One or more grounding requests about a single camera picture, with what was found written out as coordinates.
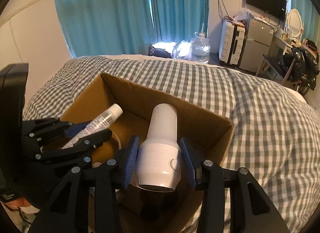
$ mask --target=floor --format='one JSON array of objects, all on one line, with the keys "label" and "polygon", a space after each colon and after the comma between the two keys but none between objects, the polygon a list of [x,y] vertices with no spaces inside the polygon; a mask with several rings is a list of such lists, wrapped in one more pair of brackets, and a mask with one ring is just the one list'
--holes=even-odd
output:
[{"label": "floor", "polygon": [[[243,69],[238,68],[237,65],[228,65],[228,64],[220,61],[219,55],[218,55],[217,53],[210,53],[210,58],[209,58],[208,64],[210,64],[210,65],[222,66],[222,67],[225,67],[225,68],[228,68],[228,69],[235,69],[235,70],[238,70],[238,71],[240,71],[240,72],[242,72],[242,73],[249,74],[249,75],[252,75],[252,76],[255,76],[255,75],[256,75],[256,74],[253,73],[253,72],[250,72],[250,71],[247,71],[247,70],[243,70]],[[269,77],[268,77],[267,75],[265,75],[264,73],[262,73],[261,75],[259,75],[259,77],[269,79]]]}]

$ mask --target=wall-mounted tv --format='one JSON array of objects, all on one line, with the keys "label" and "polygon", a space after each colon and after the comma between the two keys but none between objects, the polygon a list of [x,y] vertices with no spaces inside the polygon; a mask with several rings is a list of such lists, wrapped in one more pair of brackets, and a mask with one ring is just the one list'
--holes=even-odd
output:
[{"label": "wall-mounted tv", "polygon": [[287,1],[286,0],[247,0],[247,4],[253,5],[266,13],[284,21]]}]

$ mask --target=mini fridge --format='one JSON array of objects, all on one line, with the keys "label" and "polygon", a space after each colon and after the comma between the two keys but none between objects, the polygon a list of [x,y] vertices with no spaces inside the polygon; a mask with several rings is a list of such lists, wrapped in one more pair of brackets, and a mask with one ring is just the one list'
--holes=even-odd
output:
[{"label": "mini fridge", "polygon": [[262,55],[268,54],[274,28],[262,21],[250,18],[246,26],[244,45],[238,67],[256,73],[262,61]]}]

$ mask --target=plastic bag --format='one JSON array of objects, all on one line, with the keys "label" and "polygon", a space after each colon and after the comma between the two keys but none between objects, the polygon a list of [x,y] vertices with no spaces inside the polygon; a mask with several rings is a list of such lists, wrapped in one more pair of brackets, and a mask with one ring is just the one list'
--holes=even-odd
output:
[{"label": "plastic bag", "polygon": [[243,23],[243,21],[247,22],[251,16],[253,16],[251,11],[245,7],[234,16],[234,19]]},{"label": "plastic bag", "polygon": [[171,54],[172,58],[187,60],[190,46],[191,46],[191,43],[185,40],[177,42],[172,50],[172,54]]}]

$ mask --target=bed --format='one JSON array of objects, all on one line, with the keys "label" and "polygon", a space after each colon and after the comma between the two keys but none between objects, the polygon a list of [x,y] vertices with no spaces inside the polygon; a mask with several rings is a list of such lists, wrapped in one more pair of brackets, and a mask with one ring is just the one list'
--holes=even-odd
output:
[{"label": "bed", "polygon": [[[71,59],[29,101],[25,120],[62,116],[100,73],[170,93],[230,118],[235,135],[223,167],[247,167],[299,232],[320,200],[320,120],[295,91],[239,71],[142,55]],[[225,229],[230,226],[227,191]],[[184,233],[196,232],[200,208]]]}]

